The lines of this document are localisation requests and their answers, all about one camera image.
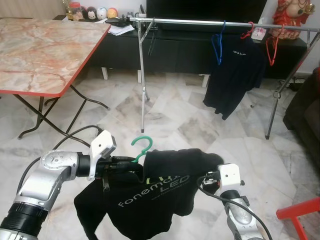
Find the blue hanger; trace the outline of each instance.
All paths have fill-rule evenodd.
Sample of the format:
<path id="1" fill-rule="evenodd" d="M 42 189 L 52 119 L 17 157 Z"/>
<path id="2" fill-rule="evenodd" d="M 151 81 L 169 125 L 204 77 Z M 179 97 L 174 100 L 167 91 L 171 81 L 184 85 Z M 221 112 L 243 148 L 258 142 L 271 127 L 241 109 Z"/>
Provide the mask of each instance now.
<path id="1" fill-rule="evenodd" d="M 225 28 L 226 28 L 226 20 L 224 20 L 223 22 L 223 27 L 220 34 L 214 34 L 212 35 L 212 38 L 211 38 L 212 46 L 214 49 L 214 53 L 215 53 L 215 57 L 218 65 L 220 65 L 222 62 L 222 33 L 224 32 Z M 215 46 L 215 37 L 217 38 L 217 43 L 218 43 L 217 46 L 220 47 L 220 57 L 218 57 L 217 49 Z"/>

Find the clothes rack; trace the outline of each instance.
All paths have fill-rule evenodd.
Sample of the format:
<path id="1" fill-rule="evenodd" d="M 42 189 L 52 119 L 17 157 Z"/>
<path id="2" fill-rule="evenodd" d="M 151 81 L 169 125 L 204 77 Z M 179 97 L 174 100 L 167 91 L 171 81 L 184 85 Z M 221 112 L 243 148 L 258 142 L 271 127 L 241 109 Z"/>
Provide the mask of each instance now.
<path id="1" fill-rule="evenodd" d="M 140 68 L 141 68 L 141 84 L 142 84 L 142 116 L 141 116 L 141 132 L 145 131 L 145 100 L 150 100 L 150 97 L 146 88 L 145 81 L 145 70 L 144 70 L 144 56 L 142 43 L 145 40 L 149 30 L 152 25 L 155 23 L 162 24 L 183 24 L 183 25 L 207 25 L 207 26 L 223 26 L 225 24 L 226 27 L 240 27 L 240 28 L 251 28 L 251 23 L 242 23 L 242 22 L 223 22 L 223 21 L 199 21 L 199 20 L 181 20 L 181 19 L 162 19 L 162 18 L 145 18 L 145 17 L 131 17 L 131 22 L 136 22 L 138 26 L 138 43 L 139 43 L 139 55 L 140 55 Z M 142 27 L 141 23 L 150 23 L 145 33 L 142 35 Z M 274 25 L 274 24 L 255 24 L 255 28 L 264 28 L 264 29 L 281 29 L 282 25 Z M 302 27 L 302 26 L 284 26 L 284 29 L 287 30 L 298 30 L 307 32 L 307 50 L 305 54 L 301 57 L 300 61 L 295 65 L 292 69 L 286 80 L 283 82 L 279 89 L 276 89 L 273 93 L 274 103 L 272 106 L 272 111 L 270 113 L 270 119 L 268 123 L 268 128 L 265 134 L 265 138 L 268 140 L 271 133 L 272 124 L 274 122 L 277 105 L 279 99 L 281 98 L 281 92 L 284 90 L 285 86 L 289 83 L 291 78 L 294 76 L 296 71 L 299 69 L 301 64 L 307 58 L 313 47 L 316 45 L 318 40 L 320 39 L 320 28 L 312 28 L 312 27 Z M 315 36 L 311 40 L 310 33 L 315 32 Z"/>

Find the white cabinet leg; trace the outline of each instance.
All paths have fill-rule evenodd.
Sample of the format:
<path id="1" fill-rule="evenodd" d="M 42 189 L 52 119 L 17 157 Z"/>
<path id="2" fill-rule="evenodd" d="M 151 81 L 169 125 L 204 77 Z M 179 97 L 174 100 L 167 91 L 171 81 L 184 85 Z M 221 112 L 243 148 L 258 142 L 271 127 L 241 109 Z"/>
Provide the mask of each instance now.
<path id="1" fill-rule="evenodd" d="M 141 83 L 141 70 L 138 70 L 138 84 Z"/>
<path id="2" fill-rule="evenodd" d="M 106 67 L 101 67 L 102 74 L 103 74 L 103 79 L 108 80 L 108 72 Z"/>
<path id="3" fill-rule="evenodd" d="M 204 89 L 207 87 L 209 77 L 210 77 L 210 75 L 208 75 L 208 74 L 204 74 L 204 75 L 203 75 L 202 87 L 203 87 Z"/>

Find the stuffed toy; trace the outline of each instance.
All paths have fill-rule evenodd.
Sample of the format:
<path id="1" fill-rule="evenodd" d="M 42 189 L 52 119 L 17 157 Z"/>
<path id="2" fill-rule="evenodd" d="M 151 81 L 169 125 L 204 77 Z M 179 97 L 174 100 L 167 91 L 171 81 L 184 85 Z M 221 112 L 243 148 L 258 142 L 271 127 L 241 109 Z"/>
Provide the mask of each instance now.
<path id="1" fill-rule="evenodd" d="M 96 15 L 99 20 L 103 20 L 107 18 L 107 9 L 104 7 L 99 7 L 96 11 Z"/>
<path id="2" fill-rule="evenodd" d="M 97 10 L 93 7 L 90 6 L 87 8 L 87 14 L 88 14 L 88 19 L 91 21 L 97 21 L 98 17 L 97 17 Z"/>
<path id="3" fill-rule="evenodd" d="M 88 19 L 88 12 L 87 12 L 86 7 L 81 6 L 81 12 L 82 12 L 83 18 Z"/>
<path id="4" fill-rule="evenodd" d="M 108 9 L 108 12 L 106 15 L 107 15 L 108 19 L 116 18 L 116 17 L 118 17 L 118 11 L 114 7 L 110 7 Z"/>

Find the folding table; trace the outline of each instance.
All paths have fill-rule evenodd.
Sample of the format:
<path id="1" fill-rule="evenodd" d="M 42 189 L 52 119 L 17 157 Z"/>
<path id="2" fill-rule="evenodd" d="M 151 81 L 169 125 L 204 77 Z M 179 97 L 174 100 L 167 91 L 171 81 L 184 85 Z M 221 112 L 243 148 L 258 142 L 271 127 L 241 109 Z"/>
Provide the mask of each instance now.
<path id="1" fill-rule="evenodd" d="M 0 19 L 0 93 L 13 94 L 37 114 L 35 127 L 22 132 L 19 139 L 35 131 L 42 121 L 67 136 L 87 101 L 108 109 L 102 102 L 83 96 L 72 82 L 109 28 L 109 24 L 92 22 Z M 63 131 L 47 115 L 69 87 L 83 102 L 68 129 Z M 21 95 L 39 96 L 38 110 Z M 52 104 L 43 114 L 43 105 L 49 102 Z M 89 146 L 79 138 L 71 138 Z"/>

